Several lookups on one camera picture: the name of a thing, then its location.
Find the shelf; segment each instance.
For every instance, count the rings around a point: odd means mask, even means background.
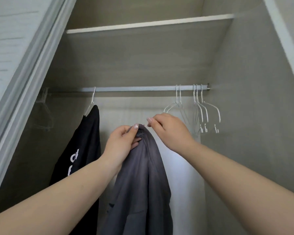
[[[233,15],[68,30],[50,87],[191,85],[204,77]]]

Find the hand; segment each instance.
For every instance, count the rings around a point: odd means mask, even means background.
[[[138,146],[141,138],[136,138],[138,124],[135,124],[130,130],[130,126],[123,125],[116,128],[107,141],[102,158],[108,160],[108,163],[115,166],[117,171],[121,169],[122,162],[125,160],[129,151]]]
[[[152,127],[162,142],[172,151],[183,154],[196,144],[185,124],[177,117],[167,113],[147,118],[148,127]]]

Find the closet door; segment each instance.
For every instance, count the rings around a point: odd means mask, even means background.
[[[0,0],[0,184],[75,1]]]

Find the white shelf edge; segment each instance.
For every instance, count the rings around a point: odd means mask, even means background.
[[[275,0],[264,0],[264,2],[294,74],[294,41]]]
[[[201,16],[201,17],[166,20],[166,21],[152,21],[152,22],[125,24],[125,25],[72,29],[72,30],[67,30],[66,33],[76,34],[76,33],[106,31],[106,30],[120,30],[120,29],[130,29],[130,28],[149,27],[149,26],[174,25],[174,24],[192,23],[192,22],[206,22],[206,21],[233,19],[233,18],[234,18],[234,14],[217,15],[217,16]]]

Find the closet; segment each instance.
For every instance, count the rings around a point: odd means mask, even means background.
[[[102,151],[117,126],[146,124],[174,103],[176,86],[191,118],[195,84],[221,115],[219,123],[207,107],[208,132],[196,140],[294,192],[294,71],[268,8],[263,0],[77,0],[42,84],[50,114],[34,104],[0,186],[0,212],[49,185],[95,87]],[[154,86],[161,90],[127,91]],[[182,118],[178,108],[170,113]],[[150,132],[171,188],[174,235],[247,234]],[[99,229],[113,184],[100,197]]]

